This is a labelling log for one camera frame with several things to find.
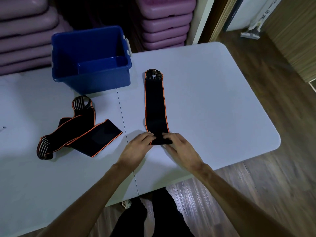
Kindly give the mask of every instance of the mop head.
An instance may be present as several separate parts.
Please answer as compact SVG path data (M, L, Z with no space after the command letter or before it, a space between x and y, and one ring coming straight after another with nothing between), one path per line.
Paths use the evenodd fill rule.
M260 38L257 28L248 30L246 32L242 32L240 36L245 37L245 38L255 39L255 40L258 40Z

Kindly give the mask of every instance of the person's left hand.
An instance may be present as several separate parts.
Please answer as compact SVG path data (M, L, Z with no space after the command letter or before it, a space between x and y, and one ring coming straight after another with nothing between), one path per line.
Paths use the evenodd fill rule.
M144 159L147 152L153 147L150 143L156 139L154 134L144 132L132 139L123 150L117 164L134 171Z

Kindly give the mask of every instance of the forearm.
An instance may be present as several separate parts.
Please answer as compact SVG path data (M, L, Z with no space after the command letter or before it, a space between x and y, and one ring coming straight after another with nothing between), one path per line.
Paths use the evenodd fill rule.
M202 164L193 174L216 199L240 237L294 236L238 190L231 187L207 164Z
M38 237L86 237L106 203L130 173L126 168L114 164L97 183L61 213Z

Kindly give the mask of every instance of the resistance band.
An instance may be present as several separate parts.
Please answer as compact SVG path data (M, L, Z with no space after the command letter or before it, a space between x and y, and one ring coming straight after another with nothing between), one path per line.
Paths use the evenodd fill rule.
M72 102L72 108L74 117L61 118L58 128L40 139L36 150L38 158L52 159L53 152L63 146L94 157L123 133L108 119L95 125L95 110L87 96L76 97Z
M146 129L156 136L151 144L172 144L170 139L162 137L162 133L169 133L169 128L163 91L163 74L155 69L145 72L145 110Z

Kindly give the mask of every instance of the white table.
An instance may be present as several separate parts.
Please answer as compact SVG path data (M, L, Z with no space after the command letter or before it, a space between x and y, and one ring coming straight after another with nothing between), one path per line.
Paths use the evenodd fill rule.
M39 138L73 116L76 94L50 68L0 77L0 236L48 225L146 131L144 72L164 74L169 129L187 138L218 169L279 147L280 136L225 46L207 43L133 54L131 85L89 95L96 123L110 119L123 134L96 157L63 148L36 156ZM160 146L115 192L108 205L190 178Z
M118 88L128 141L146 130L144 73L154 68L164 75L169 131L182 134L213 169L280 146L278 132L223 44L135 53L132 60L131 85ZM190 177L161 146L135 171L139 194Z

